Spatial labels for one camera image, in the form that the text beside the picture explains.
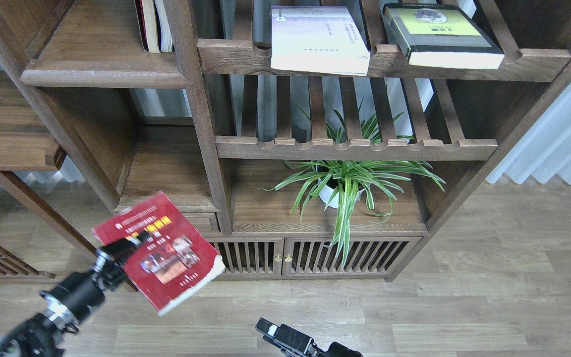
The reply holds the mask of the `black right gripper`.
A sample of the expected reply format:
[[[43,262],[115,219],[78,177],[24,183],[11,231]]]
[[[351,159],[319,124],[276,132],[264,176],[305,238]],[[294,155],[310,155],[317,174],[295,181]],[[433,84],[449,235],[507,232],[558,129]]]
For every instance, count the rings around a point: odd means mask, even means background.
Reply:
[[[340,343],[331,343],[327,351],[320,350],[314,340],[287,325],[278,326],[265,318],[258,319],[255,330],[263,340],[273,343],[287,357],[362,357],[360,351],[351,350]]]

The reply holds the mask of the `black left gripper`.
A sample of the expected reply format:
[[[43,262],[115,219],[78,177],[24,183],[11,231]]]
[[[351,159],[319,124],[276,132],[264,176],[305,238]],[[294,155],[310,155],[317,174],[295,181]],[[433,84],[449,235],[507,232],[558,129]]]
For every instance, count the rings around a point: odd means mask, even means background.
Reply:
[[[42,315],[58,328],[81,325],[105,302],[104,291],[114,291],[126,280],[124,263],[150,237],[143,231],[98,248],[97,262],[88,271],[72,273],[50,291],[41,291],[48,304]]]

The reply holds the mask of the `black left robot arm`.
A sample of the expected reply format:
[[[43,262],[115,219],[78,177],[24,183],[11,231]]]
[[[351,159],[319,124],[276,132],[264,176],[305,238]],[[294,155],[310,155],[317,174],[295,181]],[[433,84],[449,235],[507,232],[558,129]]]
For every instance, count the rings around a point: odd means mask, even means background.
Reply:
[[[88,271],[41,291],[48,307],[0,337],[0,357],[61,357],[63,335],[77,334],[78,326],[105,302],[105,290],[114,291],[127,280],[125,263],[150,237],[143,231],[104,245]]]

